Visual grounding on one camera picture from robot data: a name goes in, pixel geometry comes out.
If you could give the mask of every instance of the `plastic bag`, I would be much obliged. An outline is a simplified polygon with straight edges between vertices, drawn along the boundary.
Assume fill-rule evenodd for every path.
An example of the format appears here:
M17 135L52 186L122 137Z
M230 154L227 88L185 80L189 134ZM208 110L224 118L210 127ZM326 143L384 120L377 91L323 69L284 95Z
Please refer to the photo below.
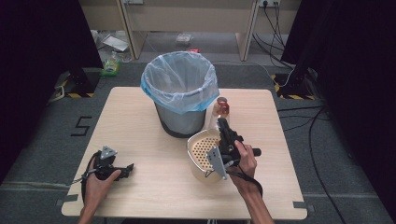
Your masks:
M178 114L206 110L219 96L213 64L187 51L160 55L148 63L140 86L156 104Z

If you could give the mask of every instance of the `trash can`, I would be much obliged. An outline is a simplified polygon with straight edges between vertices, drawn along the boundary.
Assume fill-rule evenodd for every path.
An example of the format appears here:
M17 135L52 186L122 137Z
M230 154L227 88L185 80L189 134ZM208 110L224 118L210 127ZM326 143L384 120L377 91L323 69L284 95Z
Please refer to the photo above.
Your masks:
M148 63L140 86L154 101L163 128L178 138L202 130L206 109L219 96L213 64L187 51L163 54Z

